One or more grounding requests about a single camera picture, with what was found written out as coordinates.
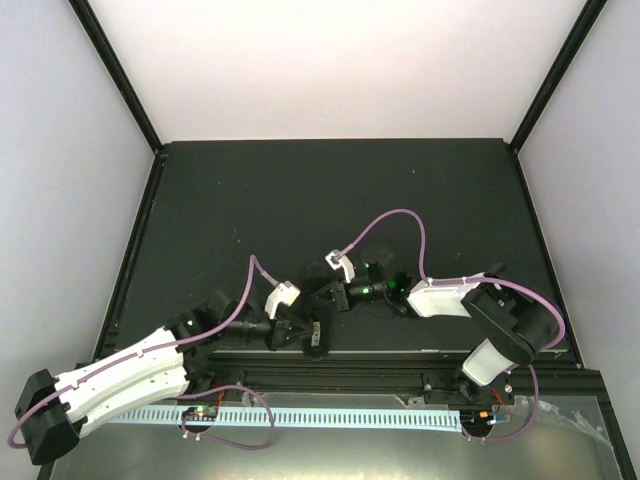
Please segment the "black sneaker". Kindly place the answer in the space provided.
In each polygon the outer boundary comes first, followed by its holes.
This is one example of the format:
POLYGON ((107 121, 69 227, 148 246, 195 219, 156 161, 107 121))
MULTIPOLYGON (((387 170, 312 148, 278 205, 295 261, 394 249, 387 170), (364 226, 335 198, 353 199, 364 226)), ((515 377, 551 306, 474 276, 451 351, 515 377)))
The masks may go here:
POLYGON ((331 279, 333 271, 325 262, 314 262, 306 267, 300 276, 300 287, 303 295, 302 314, 306 321, 316 321, 318 332, 312 335, 318 339, 316 348, 303 348, 304 356, 312 361, 320 361, 326 357, 330 347, 330 327, 333 310, 331 306, 322 305, 314 301, 309 295, 309 281, 311 279, 331 279))

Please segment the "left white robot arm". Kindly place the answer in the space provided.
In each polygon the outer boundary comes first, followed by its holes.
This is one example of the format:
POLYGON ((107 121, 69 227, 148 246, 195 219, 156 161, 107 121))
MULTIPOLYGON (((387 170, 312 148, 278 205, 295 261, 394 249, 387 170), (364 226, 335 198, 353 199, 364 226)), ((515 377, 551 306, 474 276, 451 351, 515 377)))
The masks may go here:
POLYGON ((35 466, 53 462, 119 414, 182 395, 207 397, 215 376, 206 358, 227 336, 258 338, 275 351, 295 342, 316 347, 320 335, 320 321, 304 311, 298 294, 272 292, 266 301, 219 294, 102 360, 57 375, 31 374, 8 443, 26 450, 35 466))

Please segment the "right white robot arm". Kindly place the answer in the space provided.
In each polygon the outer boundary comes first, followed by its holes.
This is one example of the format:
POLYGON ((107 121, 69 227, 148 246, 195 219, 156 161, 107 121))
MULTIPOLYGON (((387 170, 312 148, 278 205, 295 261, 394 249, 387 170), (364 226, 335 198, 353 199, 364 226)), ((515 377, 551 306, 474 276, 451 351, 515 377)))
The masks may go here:
POLYGON ((362 274, 326 280, 313 286, 311 294, 340 312, 359 303, 382 302, 399 317, 472 320, 483 339, 462 363, 454 388, 461 400, 476 403, 499 375, 531 365, 566 333, 556 305, 519 279, 502 263, 466 277, 417 279, 404 271, 389 275, 382 263, 366 262, 362 274))

